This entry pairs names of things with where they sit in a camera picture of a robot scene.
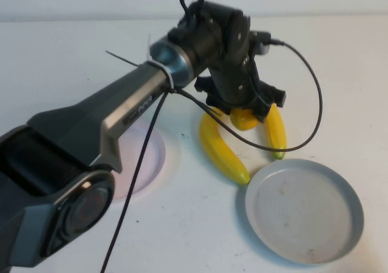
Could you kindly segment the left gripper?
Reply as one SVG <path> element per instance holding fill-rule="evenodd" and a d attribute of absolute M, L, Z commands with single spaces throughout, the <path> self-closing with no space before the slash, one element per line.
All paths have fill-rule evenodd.
<path fill-rule="evenodd" d="M 198 76 L 194 87 L 207 94 L 206 104 L 226 115 L 235 108 L 252 109 L 263 123 L 273 104 L 283 107 L 286 92 L 267 83 L 259 83 L 252 56 L 240 63 L 220 61 L 211 66 L 211 76 Z"/>

